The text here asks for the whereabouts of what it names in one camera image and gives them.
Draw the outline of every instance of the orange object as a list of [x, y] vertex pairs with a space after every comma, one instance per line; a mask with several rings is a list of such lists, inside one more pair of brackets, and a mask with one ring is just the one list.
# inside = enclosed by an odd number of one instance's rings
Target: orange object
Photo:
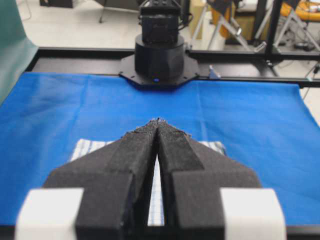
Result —
[[[302, 21], [320, 22], [320, 12], [309, 12], [310, 6], [319, 6], [319, 4], [312, 1], [300, 1], [296, 7], [295, 13]], [[284, 2], [280, 13], [282, 16], [287, 17], [290, 14], [291, 9], [291, 6]]]
[[[219, 13], [216, 10], [214, 10], [212, 7], [211, 7], [211, 12], [212, 12], [212, 23], [214, 25], [217, 25], [218, 21], [219, 21], [219, 17], [221, 16], [221, 13]], [[224, 18], [227, 21], [230, 20], [230, 7], [228, 7], [228, 9], [226, 10], [226, 12], [224, 14]], [[220, 34], [221, 34], [222, 37], [227, 38], [228, 35], [229, 35], [229, 31], [224, 26], [222, 26], [221, 29], [220, 29]]]

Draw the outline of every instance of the black mounting plate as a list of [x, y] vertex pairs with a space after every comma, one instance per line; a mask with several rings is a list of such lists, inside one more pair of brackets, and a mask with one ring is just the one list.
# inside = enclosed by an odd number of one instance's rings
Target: black mounting plate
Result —
[[150, 79], [135, 70], [135, 55], [125, 57], [121, 60], [119, 75], [143, 86], [179, 86], [199, 76], [198, 61], [184, 54], [184, 67], [180, 76], [168, 79], [166, 81], [159, 79]]

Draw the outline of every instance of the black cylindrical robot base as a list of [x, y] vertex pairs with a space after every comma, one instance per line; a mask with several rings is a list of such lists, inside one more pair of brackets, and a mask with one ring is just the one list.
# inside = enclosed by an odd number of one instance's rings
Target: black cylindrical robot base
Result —
[[184, 38], [178, 36], [175, 44], [145, 44], [142, 35], [135, 39], [135, 70], [155, 82], [168, 82], [183, 74]]

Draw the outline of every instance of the orange chair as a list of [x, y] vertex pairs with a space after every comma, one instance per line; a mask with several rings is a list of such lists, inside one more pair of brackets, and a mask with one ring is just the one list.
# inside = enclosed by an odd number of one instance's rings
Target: orange chair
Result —
[[212, 21], [213, 24], [215, 24], [215, 30], [212, 34], [211, 40], [208, 44], [207, 49], [209, 50], [212, 43], [216, 39], [217, 34], [220, 32], [220, 34], [223, 37], [227, 37], [228, 33], [232, 34], [235, 39], [243, 46], [243, 48], [246, 51], [252, 51], [252, 49], [249, 47], [246, 39], [241, 35], [242, 29], [236, 22], [236, 20], [231, 16], [230, 14], [230, 8], [232, 7], [232, 1], [234, 0], [207, 0], [206, 5], [203, 8], [201, 17], [199, 19], [199, 22], [195, 28], [194, 34], [192, 36], [192, 40], [190, 42], [190, 47], [192, 48], [193, 42], [196, 39], [196, 36], [199, 33], [200, 27], [202, 25], [202, 22], [204, 20], [205, 14], [211, 6], [211, 12], [212, 12]]
[[274, 46], [277, 48], [289, 27], [291, 20], [296, 21], [298, 27], [305, 33], [306, 37], [313, 43], [315, 48], [320, 51], [320, 46], [311, 33], [305, 28], [303, 21], [320, 22], [320, 12], [310, 12], [311, 6], [317, 6], [317, 3], [299, 0], [285, 0], [282, 4], [281, 15], [287, 17]]

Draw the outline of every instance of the chair leg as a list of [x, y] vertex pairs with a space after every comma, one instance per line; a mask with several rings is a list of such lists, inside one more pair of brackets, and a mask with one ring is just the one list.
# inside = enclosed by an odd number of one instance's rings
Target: chair leg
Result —
[[29, 20], [29, 19], [32, 18], [32, 12], [31, 12], [31, 9], [30, 9], [28, 0], [25, 0], [25, 4], [26, 4], [26, 6], [27, 6], [27, 8], [28, 8], [28, 11], [29, 11], [29, 17], [26, 18], [26, 19], [24, 19], [24, 21], [25, 21], [25, 20]]
[[25, 18], [25, 19], [22, 19], [22, 21], [26, 21], [26, 20], [29, 20], [29, 19], [32, 18], [32, 12], [31, 12], [31, 9], [30, 9], [28, 0], [23, 0], [23, 1], [21, 1], [20, 3], [18, 3], [18, 6], [21, 5], [21, 4], [23, 4], [23, 2], [25, 2], [26, 7], [28, 8], [28, 12], [29, 12], [29, 17], [27, 17], [27, 18]]
[[104, 21], [103, 21], [103, 17], [104, 17], [104, 13], [105, 13], [107, 1], [108, 1], [108, 0], [104, 0], [102, 13], [101, 13], [101, 16], [100, 16], [100, 19], [99, 19], [99, 23], [100, 23], [100, 24], [102, 24], [102, 23], [104, 22]]
[[222, 21], [223, 21], [222, 18], [224, 18], [224, 17], [221, 15], [221, 16], [219, 17], [219, 21], [218, 21], [217, 25], [215, 26], [215, 29], [214, 29], [214, 32], [213, 32], [213, 34], [212, 34], [212, 36], [211, 36], [211, 39], [210, 39], [210, 42], [209, 42], [209, 45], [208, 45], [207, 50], [209, 50], [209, 49], [211, 48], [212, 43], [213, 43], [214, 40], [216, 39], [217, 34], [219, 33], [219, 31], [220, 31], [220, 29], [221, 29], [221, 26], [223, 25], [223, 23], [222, 23]]
[[191, 39], [191, 42], [190, 42], [190, 48], [193, 47], [193, 43], [195, 42], [195, 40], [196, 40], [196, 38], [197, 38], [197, 36], [198, 36], [198, 33], [199, 33], [199, 31], [200, 31], [200, 28], [201, 28], [201, 25], [202, 25], [203, 22], [204, 22], [204, 18], [205, 18], [206, 12], [207, 12], [207, 10], [208, 10], [208, 7], [209, 7], [209, 5], [206, 4], [206, 5], [204, 6], [203, 10], [202, 10], [202, 14], [201, 14], [201, 16], [200, 16], [200, 19], [199, 19], [197, 25], [196, 25], [195, 31], [194, 31], [194, 33], [193, 33], [193, 35], [192, 35], [192, 39]]
[[264, 18], [263, 18], [263, 20], [262, 20], [262, 22], [261, 22], [260, 27], [259, 27], [258, 31], [256, 32], [256, 34], [255, 34], [255, 36], [254, 36], [254, 39], [255, 39], [255, 40], [258, 40], [258, 39], [260, 38], [263, 30], [265, 29], [265, 26], [266, 26], [266, 24], [267, 24], [267, 22], [268, 22], [268, 19], [269, 19], [270, 16], [271, 16], [272, 9], [273, 9], [273, 8], [272, 8], [272, 6], [271, 6], [271, 7], [269, 8], [269, 10], [266, 12], [266, 14], [265, 14], [265, 16], [264, 16]]
[[277, 40], [276, 40], [275, 43], [273, 44], [276, 49], [278, 48], [281, 39], [283, 38], [283, 36], [285, 35], [286, 30], [287, 30], [288, 27], [289, 27], [289, 24], [290, 24], [290, 22], [291, 22], [291, 20], [292, 20], [292, 18], [293, 18], [293, 14], [295, 14], [295, 11], [292, 9], [291, 12], [290, 12], [290, 14], [289, 14], [288, 17], [286, 18], [286, 21], [285, 21], [285, 23], [284, 23], [284, 26], [282, 27], [282, 29], [281, 29], [281, 31], [280, 31], [280, 34], [279, 34], [279, 36], [278, 36], [278, 38], [277, 38]]
[[296, 23], [298, 24], [299, 28], [301, 28], [303, 30], [303, 32], [305, 33], [305, 35], [307, 36], [307, 38], [313, 43], [313, 45], [315, 46], [315, 48], [320, 51], [320, 46], [317, 43], [317, 41], [314, 39], [314, 37], [311, 35], [311, 33], [305, 29], [305, 25], [304, 23], [301, 21], [300, 17], [293, 12], [292, 14], [292, 18], [296, 21]]

